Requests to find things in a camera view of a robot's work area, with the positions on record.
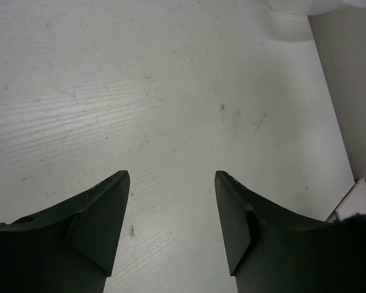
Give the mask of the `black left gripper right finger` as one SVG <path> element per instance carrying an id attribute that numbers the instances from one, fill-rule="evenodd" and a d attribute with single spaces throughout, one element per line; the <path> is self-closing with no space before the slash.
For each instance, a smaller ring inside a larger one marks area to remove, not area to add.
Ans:
<path id="1" fill-rule="evenodd" d="M 215 174 L 215 194 L 239 292 L 366 292 L 366 215 L 315 220 L 224 171 Z"/>

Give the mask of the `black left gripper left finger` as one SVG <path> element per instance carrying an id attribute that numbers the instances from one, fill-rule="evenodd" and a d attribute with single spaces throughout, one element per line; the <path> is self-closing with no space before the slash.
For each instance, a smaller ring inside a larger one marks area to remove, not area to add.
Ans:
<path id="1" fill-rule="evenodd" d="M 0 223 L 0 292 L 102 292 L 129 188 L 122 170 L 50 208 Z"/>

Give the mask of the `white tank top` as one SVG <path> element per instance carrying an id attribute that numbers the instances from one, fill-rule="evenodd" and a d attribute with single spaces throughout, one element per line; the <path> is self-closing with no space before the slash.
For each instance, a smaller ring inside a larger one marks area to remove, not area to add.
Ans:
<path id="1" fill-rule="evenodd" d="M 308 18 L 345 7 L 366 8 L 366 1 L 265 1 L 268 33 L 277 40 L 302 42 L 312 38 Z"/>

